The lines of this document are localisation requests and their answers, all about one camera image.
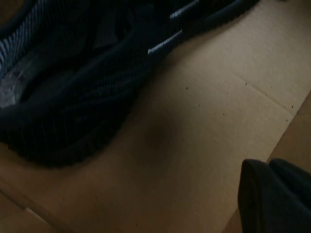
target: black fabric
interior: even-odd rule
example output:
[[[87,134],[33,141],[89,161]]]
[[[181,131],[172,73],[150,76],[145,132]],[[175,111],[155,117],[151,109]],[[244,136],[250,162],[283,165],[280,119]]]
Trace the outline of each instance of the black fabric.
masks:
[[[112,139],[149,74],[172,49],[227,23],[257,1],[225,0],[211,5],[211,0],[120,0],[110,8],[102,5],[102,14],[94,15],[89,9],[103,2],[92,2],[88,14],[83,14],[91,26],[88,42],[82,46],[83,59],[69,57],[68,63],[60,61],[61,69],[48,67],[44,75],[36,76],[40,82],[28,89],[19,105],[0,111],[3,141],[20,155],[46,165],[62,166],[92,155],[95,145],[102,147]],[[116,10],[117,40],[98,48],[94,38],[102,32],[97,20],[112,10]],[[81,22],[73,23],[81,28]]]
[[[311,174],[284,160],[245,160],[238,203],[244,233],[311,232]]]
[[[36,0],[24,0],[23,5],[16,14],[8,22],[0,26],[0,40],[11,35],[22,24],[35,2]]]

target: striped fabric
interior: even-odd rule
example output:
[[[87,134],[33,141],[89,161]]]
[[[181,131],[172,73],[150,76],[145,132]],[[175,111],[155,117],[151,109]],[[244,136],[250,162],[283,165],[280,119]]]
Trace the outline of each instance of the striped fabric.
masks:
[[[58,40],[53,36],[55,32],[49,30],[47,39],[37,43],[2,79],[0,106],[1,94],[4,93],[2,97],[9,97],[6,92],[16,87],[13,85],[10,88],[8,85],[1,91],[1,87],[5,87],[11,74],[18,76],[14,73],[19,71],[18,74],[23,75],[23,80],[31,79],[36,75],[36,70],[50,67],[51,64],[48,64],[46,67],[41,66],[37,69],[36,67],[40,65],[39,60],[47,63],[54,59],[53,61],[63,66],[56,70],[54,70],[55,66],[51,66],[52,72],[47,70],[48,78],[44,73],[43,82],[35,86],[26,101],[44,101],[51,93],[57,93],[55,90],[60,87],[75,85],[71,95],[60,96],[62,99],[56,106],[51,107],[44,114],[39,113],[40,116],[35,116],[30,124],[26,121],[27,125],[4,132],[3,141],[28,160],[49,166],[63,166],[92,155],[97,149],[106,145],[122,126],[131,112],[140,88],[148,80],[150,72],[166,55],[184,40],[233,19],[258,0],[220,0],[219,4],[206,9],[205,6],[209,6],[208,0],[152,0],[153,4],[148,4],[151,0],[135,0],[146,3],[136,2],[138,5],[126,4],[134,0],[114,1],[110,8],[106,8],[105,5],[101,7],[95,5],[98,18],[90,16],[94,12],[93,7],[88,8],[87,14],[82,14],[82,17],[70,17],[68,27],[59,33],[60,43],[57,43]],[[104,0],[95,0],[96,2],[106,3]],[[238,4],[229,11],[224,11],[232,2]],[[15,42],[16,50],[22,54],[20,49],[25,48],[25,44],[29,44],[30,40],[34,40],[33,33],[41,25],[43,28],[51,29],[47,26],[55,22],[51,16],[59,18],[60,9],[66,7],[62,5],[61,0],[55,0],[54,3],[54,8],[50,7],[48,14],[46,11],[39,11],[45,13],[45,19],[38,14],[38,10],[35,10],[35,17],[28,16],[23,23],[28,26],[20,28],[18,33],[7,38],[8,45],[2,41],[3,47],[9,47],[11,39]],[[33,22],[34,18],[40,19],[40,26],[39,23],[28,23],[28,21]],[[83,53],[78,53],[78,56],[72,55],[71,50],[75,48],[74,42],[68,40],[68,35],[71,31],[75,32],[75,28],[79,30],[78,33],[71,34],[72,38],[74,42],[82,42],[82,46],[79,46],[80,49],[77,51]],[[17,41],[16,34],[20,34],[18,38],[22,38],[22,42]],[[48,47],[44,53],[41,50],[42,45]],[[92,51],[92,46],[97,49],[95,53]],[[109,51],[109,56],[102,56],[106,51]],[[8,64],[12,65],[18,60],[16,55],[18,53],[15,51],[11,51],[13,55],[8,55],[7,50],[5,52],[6,54],[3,50],[1,55]],[[79,61],[81,55],[84,58],[82,64]],[[11,96],[16,99],[16,92]]]
[[[38,0],[21,25],[0,40],[0,81],[76,0]]]

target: dark fabric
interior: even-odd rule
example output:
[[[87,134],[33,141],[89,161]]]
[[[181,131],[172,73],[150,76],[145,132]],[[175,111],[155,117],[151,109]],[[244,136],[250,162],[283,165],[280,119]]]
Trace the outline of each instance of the dark fabric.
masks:
[[[6,72],[39,39],[43,31],[52,27],[74,0],[38,0],[18,28],[0,38],[0,81]]]
[[[245,160],[238,203],[244,233],[311,232],[311,174],[284,160]]]
[[[93,154],[93,141],[103,146],[112,139],[138,90],[172,49],[227,23],[257,1],[112,0],[109,6],[104,0],[77,1],[80,14],[64,12],[70,20],[51,29],[49,43],[37,43],[3,78],[3,141],[45,164],[62,166],[67,155],[73,163],[80,151],[86,151],[84,157]],[[20,77],[18,83],[27,89],[6,82],[11,77]],[[23,85],[25,80],[33,82]],[[31,105],[33,111],[26,113],[25,107],[20,114],[20,105]],[[37,113],[37,106],[42,112]],[[8,117],[7,109],[18,114]]]

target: cardboard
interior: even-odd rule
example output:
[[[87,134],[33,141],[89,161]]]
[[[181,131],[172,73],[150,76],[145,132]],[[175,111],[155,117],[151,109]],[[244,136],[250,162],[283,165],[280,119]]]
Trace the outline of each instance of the cardboard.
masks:
[[[180,46],[82,164],[46,169],[1,146],[2,193],[60,232],[222,232],[243,159],[268,159],[311,90],[310,6],[263,0]]]
[[[286,132],[270,155],[287,160],[296,166],[311,172],[311,93],[290,123]],[[242,233],[239,211],[236,210],[227,223],[223,233]]]
[[[0,221],[20,212],[22,209],[0,193]]]
[[[57,233],[58,231],[30,210],[2,219],[0,231],[3,233]]]

